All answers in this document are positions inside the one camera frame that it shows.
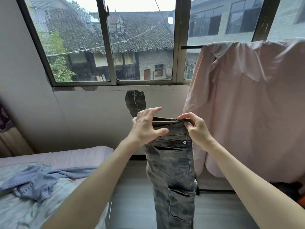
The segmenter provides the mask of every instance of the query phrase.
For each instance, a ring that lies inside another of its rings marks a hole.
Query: tiled roof
[[[110,13],[113,52],[172,50],[173,33],[159,12]],[[53,9],[47,20],[50,31],[59,31],[68,52],[89,50],[105,53],[99,23],[83,23],[74,11]]]

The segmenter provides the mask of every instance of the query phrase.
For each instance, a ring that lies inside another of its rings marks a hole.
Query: jeans
[[[153,127],[169,133],[146,145],[146,173],[153,184],[158,229],[192,229],[195,168],[188,119],[154,117]]]

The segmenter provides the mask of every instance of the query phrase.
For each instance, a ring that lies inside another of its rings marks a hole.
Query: hand
[[[153,128],[153,117],[161,109],[162,107],[148,108],[138,112],[137,117],[132,119],[132,130],[127,139],[140,147],[153,141],[158,136],[168,134],[169,130],[167,128],[158,130],[154,130]]]
[[[203,150],[207,151],[215,139],[210,134],[208,127],[203,119],[194,113],[185,113],[178,117],[178,119],[191,119],[190,122],[185,122],[184,125],[189,131],[189,135],[193,142],[199,145]]]

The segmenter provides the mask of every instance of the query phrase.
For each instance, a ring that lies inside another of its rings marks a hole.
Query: floor
[[[201,189],[231,189],[226,179],[204,171]],[[153,188],[146,176],[146,161],[129,161],[112,196],[110,229],[157,229]],[[258,229],[235,194],[205,194],[195,198],[194,229]]]

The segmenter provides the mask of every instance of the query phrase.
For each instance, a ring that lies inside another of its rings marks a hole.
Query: cargo pocket
[[[171,188],[168,189],[168,192],[170,198],[170,222],[192,222],[195,212],[195,193]]]
[[[169,146],[154,146],[163,161],[161,169],[170,177],[182,174],[188,175],[191,171],[187,148]]]

